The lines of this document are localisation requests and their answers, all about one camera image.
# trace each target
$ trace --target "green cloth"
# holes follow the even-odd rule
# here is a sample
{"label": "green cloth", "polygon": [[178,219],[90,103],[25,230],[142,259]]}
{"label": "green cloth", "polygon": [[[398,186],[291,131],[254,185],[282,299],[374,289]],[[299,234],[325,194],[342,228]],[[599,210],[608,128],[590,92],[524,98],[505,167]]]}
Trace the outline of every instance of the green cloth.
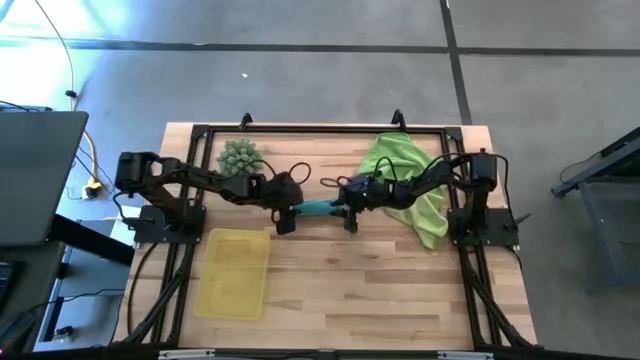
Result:
{"label": "green cloth", "polygon": [[[413,176],[420,175],[432,160],[432,157],[411,141],[409,135],[401,132],[384,133],[378,136],[365,155],[358,173],[373,175],[376,163],[385,156],[391,159],[398,180],[408,180]],[[388,161],[382,160],[378,170],[381,171],[382,178],[393,179]],[[403,224],[412,226],[418,233],[422,244],[433,249],[436,240],[446,235],[448,229],[447,219],[440,214],[442,199],[443,189],[439,187],[420,196],[408,209],[384,208],[384,212]]]}

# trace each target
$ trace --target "translucent yellow container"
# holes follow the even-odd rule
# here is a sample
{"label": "translucent yellow container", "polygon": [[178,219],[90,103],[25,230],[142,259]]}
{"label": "translucent yellow container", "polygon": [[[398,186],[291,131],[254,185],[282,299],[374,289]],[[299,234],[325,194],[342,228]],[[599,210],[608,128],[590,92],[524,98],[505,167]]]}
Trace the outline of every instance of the translucent yellow container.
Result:
{"label": "translucent yellow container", "polygon": [[260,318],[270,240],[266,231],[211,230],[196,296],[196,316]]}

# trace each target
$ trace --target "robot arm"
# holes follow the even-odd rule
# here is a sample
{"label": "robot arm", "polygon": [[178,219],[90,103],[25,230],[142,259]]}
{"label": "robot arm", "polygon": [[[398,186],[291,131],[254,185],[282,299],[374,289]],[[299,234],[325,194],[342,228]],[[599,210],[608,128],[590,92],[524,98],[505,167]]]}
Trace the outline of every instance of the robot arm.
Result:
{"label": "robot arm", "polygon": [[[152,172],[153,163],[162,169],[158,175]],[[292,206],[303,202],[302,190],[288,172],[282,172],[267,180],[262,174],[238,174],[224,176],[183,163],[176,158],[162,158],[152,152],[125,152],[118,159],[116,187],[132,196],[140,194],[151,205],[159,209],[168,228],[188,227],[194,221],[190,199],[176,198],[166,184],[182,184],[196,189],[220,194],[236,205],[255,205],[279,213],[276,221],[278,234],[295,230]],[[135,227],[150,219],[126,219],[125,223]]]}
{"label": "robot arm", "polygon": [[[346,184],[341,185],[339,198],[334,205],[342,206],[344,227],[347,231],[355,233],[358,229],[358,213],[378,207],[406,209],[411,207],[419,196],[439,186],[452,184],[470,195],[465,205],[469,210],[468,221],[473,222],[473,226],[482,227],[487,222],[488,194],[498,183],[497,159],[496,155],[488,154],[483,149],[480,153],[462,154],[451,160],[432,163],[422,174],[409,180],[378,181],[374,176],[351,177]],[[470,176],[469,181],[465,183],[455,170],[467,165]]]}

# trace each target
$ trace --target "wire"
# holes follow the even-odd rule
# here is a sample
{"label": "wire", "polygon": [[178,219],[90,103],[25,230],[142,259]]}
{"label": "wire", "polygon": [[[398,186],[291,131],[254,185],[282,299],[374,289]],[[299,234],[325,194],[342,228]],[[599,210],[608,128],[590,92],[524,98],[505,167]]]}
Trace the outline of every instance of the wire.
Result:
{"label": "wire", "polygon": [[520,272],[522,272],[522,259],[520,259],[520,255],[518,254],[518,252],[511,246],[505,246],[507,248],[507,250],[511,251],[513,253],[513,255],[516,256],[516,259],[518,260],[518,265],[520,266]]}
{"label": "wire", "polygon": [[65,191],[67,193],[67,199],[69,199],[69,200],[82,200],[82,197],[71,197],[71,194],[70,194],[71,190],[69,190],[68,186],[65,186],[64,189],[65,189]]}
{"label": "wire", "polygon": [[513,216],[513,208],[511,207],[511,196],[509,196],[509,160],[506,157],[498,154],[494,154],[496,157],[504,161],[504,197],[507,199],[507,206],[509,207],[509,215],[511,215],[511,222],[516,225],[516,219]]}
{"label": "wire", "polygon": [[[51,25],[51,28],[53,28],[53,31],[55,31],[56,35],[58,36],[58,39],[60,39],[60,43],[62,44],[62,47],[64,48],[64,53],[67,55],[67,60],[69,62],[69,72],[71,74],[71,83],[70,83],[70,88],[69,88],[69,93],[65,92],[65,95],[67,95],[67,97],[69,98],[69,111],[74,111],[75,108],[73,106],[73,96],[75,95],[75,91],[74,91],[74,86],[75,86],[75,75],[74,75],[74,71],[73,71],[73,61],[71,61],[71,54],[69,54],[69,48],[67,48],[67,44],[64,41],[64,38],[62,37],[62,35],[60,35],[60,32],[58,31],[58,28],[56,28],[56,26],[53,24],[53,21],[51,21],[51,18],[49,17],[49,15],[47,14],[47,12],[44,10],[44,8],[42,7],[42,5],[40,5],[40,2],[38,0],[33,0],[36,5],[38,5],[38,7],[40,8],[40,11],[42,11],[42,14],[44,15],[45,18],[47,18],[47,21],[49,22],[49,25]],[[93,144],[93,140],[91,139],[91,137],[89,136],[89,133],[87,133],[86,130],[84,130],[82,132],[83,137],[85,138],[85,140],[87,140],[87,143],[89,143],[89,150],[91,152],[91,161],[93,162],[92,164],[92,172],[91,172],[91,177],[89,178],[89,186],[94,186],[96,187],[96,184],[100,184],[102,186],[104,186],[104,184],[102,184],[100,181],[98,181],[98,170],[96,169],[97,166],[97,162],[96,162],[96,149],[95,146]]]}
{"label": "wire", "polygon": [[142,259],[140,259],[140,264],[138,265],[138,268],[136,269],[136,273],[133,275],[133,280],[131,281],[131,289],[129,290],[129,300],[127,301],[127,335],[131,335],[131,331],[132,331],[131,329],[133,328],[132,320],[131,320],[131,310],[133,308],[133,304],[132,304],[133,292],[136,289],[136,283],[138,282],[138,277],[140,277],[140,271],[142,271],[142,266],[144,266],[144,263],[147,261],[147,258],[149,257],[149,255],[151,255],[151,253],[153,252],[153,249],[155,249],[156,246],[158,246],[158,243],[153,243],[149,247],[149,249],[144,253],[144,255],[142,255]]}
{"label": "wire", "polygon": [[258,160],[253,160],[250,161],[248,163],[246,163],[240,170],[236,171],[235,174],[233,175],[229,175],[227,177],[222,178],[222,180],[229,180],[229,179],[233,179],[234,177],[240,175],[243,171],[245,171],[246,168],[248,168],[249,166],[255,164],[255,163],[261,163],[261,164],[265,164],[267,165],[267,167],[269,168],[269,170],[271,170],[271,173],[273,174],[273,176],[276,176],[276,171],[273,168],[273,166],[271,166],[271,164],[269,164],[268,162],[262,160],[262,159],[258,159]]}
{"label": "wire", "polygon": [[[64,303],[64,302],[73,301],[73,300],[75,300],[77,298],[80,298],[80,297],[83,297],[83,296],[99,295],[100,293],[103,293],[105,291],[121,291],[121,292],[124,292],[124,289],[102,289],[102,290],[99,290],[99,291],[96,291],[96,292],[93,292],[93,293],[84,293],[84,294],[72,296],[72,297],[70,297],[68,299],[62,300],[62,302]],[[40,303],[40,304],[37,304],[37,305],[34,305],[34,306],[30,307],[29,310],[27,310],[25,312],[31,312],[31,311],[33,311],[33,310],[35,310],[35,309],[37,309],[37,308],[39,308],[41,306],[47,306],[47,305],[50,305],[50,304],[55,304],[56,302],[57,301],[54,300],[54,301],[47,301],[47,302],[44,302],[44,303]]]}
{"label": "wire", "polygon": [[[87,155],[89,158],[91,158],[91,154],[89,154],[85,149],[83,149],[82,147],[78,146],[78,150],[80,150],[83,154]],[[107,178],[107,180],[109,181],[109,184],[111,184],[111,192],[113,192],[113,188],[115,188],[115,185],[113,185],[113,180],[111,180],[111,178],[109,177],[109,175],[107,174],[106,171],[104,171],[104,169],[100,166],[100,164],[98,164],[98,161],[95,161],[95,165],[98,167],[98,169],[100,171],[102,171],[102,174],[104,175],[104,177]]]}
{"label": "wire", "polygon": [[2,103],[2,104],[6,104],[6,105],[9,105],[9,106],[13,106],[13,107],[18,108],[18,109],[22,109],[22,110],[24,110],[24,111],[26,111],[26,112],[31,112],[31,111],[38,111],[38,112],[39,112],[39,111],[40,111],[40,110],[38,110],[38,109],[30,109],[30,108],[26,108],[26,107],[24,107],[24,106],[21,106],[21,105],[18,105],[18,104],[14,104],[14,103],[10,103],[10,102],[8,102],[8,101],[2,101],[2,100],[0,100],[0,103]]}
{"label": "wire", "polygon": [[[93,174],[91,174],[91,170],[89,170],[89,168],[87,167],[87,165],[85,165],[82,160],[80,160],[80,158],[78,157],[78,155],[76,155],[76,160],[78,160],[78,162],[80,163],[80,165],[82,165],[82,167],[87,170],[87,172],[89,173],[89,175],[91,175],[91,177],[93,177]],[[111,195],[113,193],[113,189],[109,190],[109,188],[107,188],[99,179],[95,178],[96,181],[107,191],[107,193],[109,193],[109,195]]]}
{"label": "wire", "polygon": [[306,167],[307,167],[307,169],[309,169],[309,172],[307,173],[307,176],[306,176],[303,180],[298,181],[298,182],[296,183],[296,185],[302,185],[302,184],[304,184],[304,183],[305,183],[305,182],[307,182],[307,180],[309,180],[309,178],[311,177],[311,165],[309,165],[309,163],[304,162],[304,161],[300,161],[299,163],[294,164],[294,165],[291,167],[291,169],[289,169],[289,174],[293,173],[293,169],[297,168],[297,167],[298,167],[298,166],[300,166],[300,165],[304,165],[304,166],[306,166]]}
{"label": "wire", "polygon": [[243,356],[243,358],[254,359],[254,360],[288,360],[288,359],[296,359],[296,358],[317,359],[318,356],[317,356],[317,353],[313,353],[313,352],[299,352],[299,353],[291,353],[285,356],[275,356],[275,357]]}
{"label": "wire", "polygon": [[[53,28],[53,31],[56,32],[56,35],[58,35],[58,39],[60,39],[60,43],[62,43],[62,47],[64,47],[64,52],[67,55],[67,60],[69,61],[69,69],[71,70],[71,88],[69,90],[73,91],[73,86],[74,86],[74,82],[75,82],[75,78],[74,78],[74,71],[73,71],[73,62],[71,61],[71,55],[69,54],[69,49],[67,48],[67,44],[65,43],[64,39],[62,38],[62,35],[60,35],[60,32],[58,31],[58,28],[56,28],[56,26],[53,24],[53,21],[51,21],[51,18],[49,17],[49,15],[47,14],[47,12],[44,10],[44,8],[42,7],[42,5],[40,5],[40,2],[38,0],[33,0],[36,5],[38,5],[38,7],[40,8],[40,11],[42,11],[42,14],[44,15],[44,17],[47,18],[47,21],[49,22],[49,25],[51,25],[51,28]],[[69,96],[69,111],[73,111],[73,99],[71,98],[71,96]]]}
{"label": "wire", "polygon": [[560,172],[560,175],[558,175],[558,180],[560,180],[560,182],[561,182],[561,183],[563,183],[563,184],[573,184],[573,183],[569,183],[569,182],[565,181],[565,180],[562,178],[562,175],[564,175],[564,173],[565,173],[567,170],[571,169],[572,167],[574,167],[574,166],[576,166],[576,165],[580,165],[580,164],[584,164],[584,163],[586,163],[586,162],[589,162],[589,161],[590,161],[590,160],[592,160],[594,157],[596,157],[596,155],[598,155],[598,154],[600,154],[600,152],[599,152],[599,151],[598,151],[597,153],[595,153],[595,154],[593,154],[593,155],[589,156],[588,158],[586,158],[586,159],[582,160],[582,161],[578,161],[578,162],[575,162],[575,163],[573,163],[573,164],[567,165],[567,167],[565,167],[564,169],[562,169],[562,171]]}
{"label": "wire", "polygon": [[380,166],[380,163],[382,162],[382,160],[387,160],[389,162],[389,165],[391,166],[391,172],[393,173],[393,180],[398,181],[398,176],[396,175],[396,169],[393,167],[393,163],[391,162],[391,159],[389,159],[386,156],[381,157],[380,159],[378,159],[378,162],[376,162],[376,167],[373,169],[373,176],[378,176],[378,167]]}
{"label": "wire", "polygon": [[424,169],[424,171],[427,171],[429,169],[431,169],[431,167],[433,165],[436,164],[436,162],[440,159],[444,159],[446,156],[453,156],[453,155],[457,155],[457,156],[461,156],[461,155],[475,155],[475,154],[480,154],[480,153],[458,153],[458,152],[451,152],[451,153],[446,153],[446,154],[441,154],[435,157],[435,159],[431,160],[431,162],[429,163],[429,165],[427,165],[426,169]]}
{"label": "wire", "polygon": [[119,192],[115,195],[113,195],[113,203],[116,204],[116,207],[118,207],[118,212],[120,213],[120,217],[122,218],[122,220],[128,219],[128,217],[124,216],[124,212],[122,211],[122,205],[120,205],[120,203],[118,202],[118,196],[121,195],[126,195],[127,193],[125,192]]}
{"label": "wire", "polygon": [[[347,180],[347,183],[346,184],[341,184],[340,180],[342,180],[342,179]],[[338,176],[335,179],[332,179],[332,178],[322,178],[322,179],[320,179],[320,185],[326,186],[326,187],[330,187],[330,188],[341,188],[341,187],[344,187],[344,186],[347,186],[347,185],[351,184],[352,182],[353,182],[353,180],[349,179],[346,176],[342,176],[342,175]]]}

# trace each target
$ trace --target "gray floor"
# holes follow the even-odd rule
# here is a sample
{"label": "gray floor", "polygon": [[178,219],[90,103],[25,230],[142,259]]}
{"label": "gray floor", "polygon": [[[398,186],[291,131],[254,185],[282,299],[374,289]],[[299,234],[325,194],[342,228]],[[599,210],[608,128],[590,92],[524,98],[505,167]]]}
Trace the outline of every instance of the gray floor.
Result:
{"label": "gray floor", "polygon": [[[42,3],[53,9],[53,0]],[[70,3],[72,10],[51,15],[67,36],[79,38],[446,43],[437,0]],[[460,46],[640,46],[638,1],[450,4]],[[32,10],[23,3],[9,13],[0,35],[28,29],[27,35],[49,36]],[[68,21],[65,11],[80,20]],[[21,21],[29,26],[15,26]],[[12,69],[3,74],[8,81],[0,83],[0,99],[64,109],[60,93],[68,70],[61,51],[0,47],[0,59]],[[72,56],[76,88],[82,88],[79,109],[90,114],[88,130],[109,174],[121,151],[158,150],[168,121],[238,121],[249,111],[256,121],[388,122],[401,108],[412,123],[460,124],[447,55],[76,50]],[[640,356],[640,289],[585,293],[599,260],[595,236],[577,194],[558,201],[549,193],[564,166],[638,126],[640,58],[463,56],[461,62],[474,124],[489,125],[496,150],[510,159],[514,210],[533,213],[522,225],[521,242],[540,343]],[[72,196],[86,182],[83,171],[76,166],[69,179]],[[101,219],[115,209],[107,199],[63,199],[59,212]]]}

